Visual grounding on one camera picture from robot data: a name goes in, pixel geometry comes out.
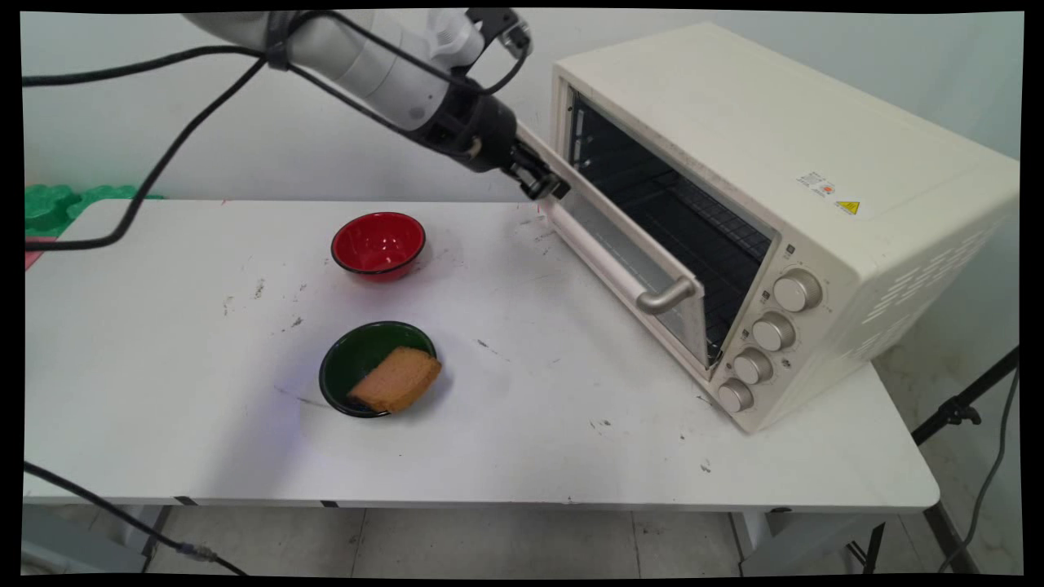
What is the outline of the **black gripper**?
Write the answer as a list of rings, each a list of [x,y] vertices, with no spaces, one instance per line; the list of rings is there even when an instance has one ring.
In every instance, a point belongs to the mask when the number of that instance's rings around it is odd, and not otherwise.
[[[529,199],[564,198],[570,183],[559,177],[526,143],[517,143],[517,119],[469,77],[450,85],[441,97],[428,95],[414,107],[414,140],[450,157],[466,170],[499,170],[511,175]]]

